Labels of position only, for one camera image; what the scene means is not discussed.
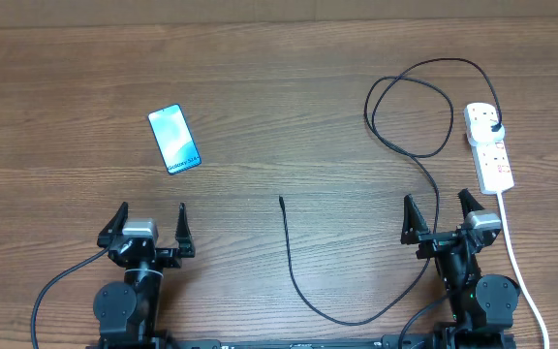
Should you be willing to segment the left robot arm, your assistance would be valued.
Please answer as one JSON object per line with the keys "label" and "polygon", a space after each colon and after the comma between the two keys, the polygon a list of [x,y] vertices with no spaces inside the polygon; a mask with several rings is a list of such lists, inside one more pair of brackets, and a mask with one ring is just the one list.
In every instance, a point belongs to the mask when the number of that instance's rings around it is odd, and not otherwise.
{"label": "left robot arm", "polygon": [[124,269],[124,279],[102,287],[93,302],[100,323],[100,348],[175,348],[167,331],[158,331],[161,283],[165,269],[179,269],[182,261],[196,256],[180,204],[174,235],[176,247],[157,245],[158,228],[151,218],[130,218],[124,202],[98,234],[97,245]]}

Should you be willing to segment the Samsung Galaxy smartphone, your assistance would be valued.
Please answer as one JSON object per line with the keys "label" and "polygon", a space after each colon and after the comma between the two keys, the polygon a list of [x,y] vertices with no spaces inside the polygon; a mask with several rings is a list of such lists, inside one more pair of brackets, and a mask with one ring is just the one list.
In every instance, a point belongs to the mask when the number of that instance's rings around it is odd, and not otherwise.
{"label": "Samsung Galaxy smartphone", "polygon": [[178,104],[153,111],[147,119],[169,175],[202,163],[191,129]]}

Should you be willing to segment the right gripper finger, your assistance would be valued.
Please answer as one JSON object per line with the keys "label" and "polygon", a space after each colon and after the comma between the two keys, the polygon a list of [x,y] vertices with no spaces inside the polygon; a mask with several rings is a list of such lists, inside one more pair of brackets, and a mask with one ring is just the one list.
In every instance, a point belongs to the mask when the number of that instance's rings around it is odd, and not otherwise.
{"label": "right gripper finger", "polygon": [[484,207],[471,195],[468,189],[462,189],[458,194],[463,218],[466,219],[471,212],[484,210]]}
{"label": "right gripper finger", "polygon": [[404,197],[404,220],[402,234],[404,236],[428,234],[429,228],[421,215],[413,197],[408,194]]}

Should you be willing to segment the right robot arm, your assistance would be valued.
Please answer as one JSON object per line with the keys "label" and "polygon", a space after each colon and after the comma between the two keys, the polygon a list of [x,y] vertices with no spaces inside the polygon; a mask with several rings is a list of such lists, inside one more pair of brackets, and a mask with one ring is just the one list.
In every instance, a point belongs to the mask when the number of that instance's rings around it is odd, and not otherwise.
{"label": "right robot arm", "polygon": [[[418,247],[419,259],[435,262],[446,294],[414,315],[402,329],[397,344],[405,348],[513,348],[505,331],[513,325],[520,287],[501,274],[481,273],[477,254],[490,246],[502,231],[502,220],[480,205],[466,189],[458,193],[464,221],[453,231],[433,233],[412,196],[404,198],[401,242]],[[447,301],[453,320],[437,323],[432,332],[408,339],[406,332],[430,309]]]}

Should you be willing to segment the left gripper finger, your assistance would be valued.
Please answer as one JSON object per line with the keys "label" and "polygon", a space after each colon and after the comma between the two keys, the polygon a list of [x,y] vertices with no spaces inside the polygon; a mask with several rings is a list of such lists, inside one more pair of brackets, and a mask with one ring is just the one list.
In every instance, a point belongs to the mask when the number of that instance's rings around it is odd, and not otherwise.
{"label": "left gripper finger", "polygon": [[105,228],[99,233],[100,237],[119,235],[128,218],[128,203],[123,202]]}
{"label": "left gripper finger", "polygon": [[178,209],[178,221],[175,230],[175,239],[178,243],[178,248],[180,250],[193,250],[194,243],[192,240],[190,228],[187,220],[186,206],[184,203],[179,205]]}

